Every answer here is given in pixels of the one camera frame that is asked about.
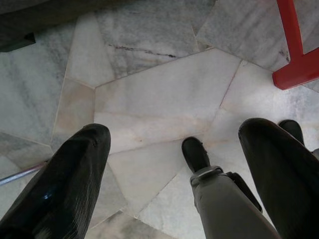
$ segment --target metal rod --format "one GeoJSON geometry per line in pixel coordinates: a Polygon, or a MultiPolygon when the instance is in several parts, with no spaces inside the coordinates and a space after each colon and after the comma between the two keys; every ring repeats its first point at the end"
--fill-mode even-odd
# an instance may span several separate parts
{"type": "Polygon", "coordinates": [[[10,175],[10,176],[7,176],[5,178],[0,179],[0,186],[4,185],[6,183],[12,182],[12,181],[14,181],[16,179],[22,178],[22,177],[24,177],[24,176],[26,176],[26,175],[28,175],[30,173],[33,173],[35,171],[40,170],[44,165],[46,165],[47,162],[48,161],[44,161],[44,162],[42,162],[40,164],[37,164],[37,165],[35,165],[35,166],[31,167],[31,168],[27,168],[27,169],[25,169],[25,170],[23,170],[21,172],[18,172],[18,173],[15,173],[13,175],[10,175]]]}

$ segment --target gray pants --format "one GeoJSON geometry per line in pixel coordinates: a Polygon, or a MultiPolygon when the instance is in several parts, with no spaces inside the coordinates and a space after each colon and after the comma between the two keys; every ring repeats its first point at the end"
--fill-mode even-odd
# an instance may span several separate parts
{"type": "Polygon", "coordinates": [[[273,226],[219,167],[190,179],[207,239],[280,239],[273,226]]]}

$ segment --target black shoe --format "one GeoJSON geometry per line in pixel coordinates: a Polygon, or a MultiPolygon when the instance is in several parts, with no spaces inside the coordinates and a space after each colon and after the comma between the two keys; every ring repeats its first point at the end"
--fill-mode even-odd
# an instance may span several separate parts
{"type": "Polygon", "coordinates": [[[278,125],[280,128],[283,128],[285,131],[291,134],[300,143],[305,145],[303,132],[301,130],[300,125],[296,121],[292,119],[287,119],[287,120],[281,121],[278,125]]]}
{"type": "Polygon", "coordinates": [[[186,163],[191,171],[197,172],[198,170],[209,167],[209,158],[202,142],[195,137],[188,137],[184,139],[181,150],[183,152],[186,163]]]}

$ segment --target marble floor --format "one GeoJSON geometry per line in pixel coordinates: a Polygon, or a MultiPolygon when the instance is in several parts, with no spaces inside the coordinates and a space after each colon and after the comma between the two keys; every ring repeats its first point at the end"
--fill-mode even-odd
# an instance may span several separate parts
{"type": "MultiPolygon", "coordinates": [[[[295,4],[307,52],[319,46],[319,9],[295,4]]],[[[133,0],[35,37],[0,53],[0,178],[49,159],[84,125],[106,125],[111,154],[88,239],[205,238],[187,136],[257,198],[237,136],[244,120],[297,120],[306,147],[319,146],[319,82],[272,83],[289,60],[276,1],[133,0]]],[[[0,186],[0,218],[32,176],[0,186]]]]}

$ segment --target red metal leg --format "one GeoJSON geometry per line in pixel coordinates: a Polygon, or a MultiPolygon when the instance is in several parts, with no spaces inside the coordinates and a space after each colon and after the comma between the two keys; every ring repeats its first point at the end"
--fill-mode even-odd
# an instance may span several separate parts
{"type": "Polygon", "coordinates": [[[303,54],[293,0],[277,0],[290,54],[290,63],[273,73],[275,86],[285,90],[319,78],[319,48],[303,54]]]}

